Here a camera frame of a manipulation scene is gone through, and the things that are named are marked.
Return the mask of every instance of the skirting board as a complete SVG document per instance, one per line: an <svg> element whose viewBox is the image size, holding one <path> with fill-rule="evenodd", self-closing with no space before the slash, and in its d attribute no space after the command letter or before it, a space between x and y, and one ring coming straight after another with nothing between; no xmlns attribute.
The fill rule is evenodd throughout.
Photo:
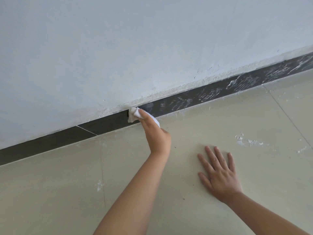
<svg viewBox="0 0 313 235"><path fill-rule="evenodd" d="M154 117L158 117L309 69L313 69L313 52L267 67L259 68L251 72L231 76L227 79L187 90L139 107L146 110ZM104 134L136 123L128 123L127 119L128 110L125 110L34 140L1 149L0 165L92 138L96 135Z"/></svg>

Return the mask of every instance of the white wall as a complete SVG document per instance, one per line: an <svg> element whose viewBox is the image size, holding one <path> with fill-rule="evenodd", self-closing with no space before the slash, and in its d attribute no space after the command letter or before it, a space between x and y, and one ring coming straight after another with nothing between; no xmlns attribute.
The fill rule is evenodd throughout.
<svg viewBox="0 0 313 235"><path fill-rule="evenodd" d="M0 148L286 58L313 44L312 6L0 0Z"/></svg>

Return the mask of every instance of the floor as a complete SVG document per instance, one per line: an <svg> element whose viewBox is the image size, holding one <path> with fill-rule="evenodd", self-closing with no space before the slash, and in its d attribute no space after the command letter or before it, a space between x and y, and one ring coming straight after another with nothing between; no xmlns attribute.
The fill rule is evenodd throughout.
<svg viewBox="0 0 313 235"><path fill-rule="evenodd" d="M172 149L151 234L253 234L200 184L205 145L245 193L313 233L313 70L159 118ZM0 234L92 234L149 155L139 124L0 167Z"/></svg>

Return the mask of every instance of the right hand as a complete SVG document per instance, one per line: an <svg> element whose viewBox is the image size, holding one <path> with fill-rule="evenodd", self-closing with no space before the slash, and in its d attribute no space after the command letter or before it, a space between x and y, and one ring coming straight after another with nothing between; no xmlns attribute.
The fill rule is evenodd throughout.
<svg viewBox="0 0 313 235"><path fill-rule="evenodd" d="M227 204L232 197L238 193L243 193L241 183L237 177L235 163L231 153L228 153L229 167L218 147L214 147L215 154L206 146L205 151L208 154L212 166L203 157L198 154L198 158L208 174L208 177L199 172L199 178L207 190L219 201Z"/></svg>
<svg viewBox="0 0 313 235"><path fill-rule="evenodd" d="M139 109L139 113L143 117L139 121L145 130L151 154L168 156L171 150L171 135L160 128L143 109Z"/></svg>

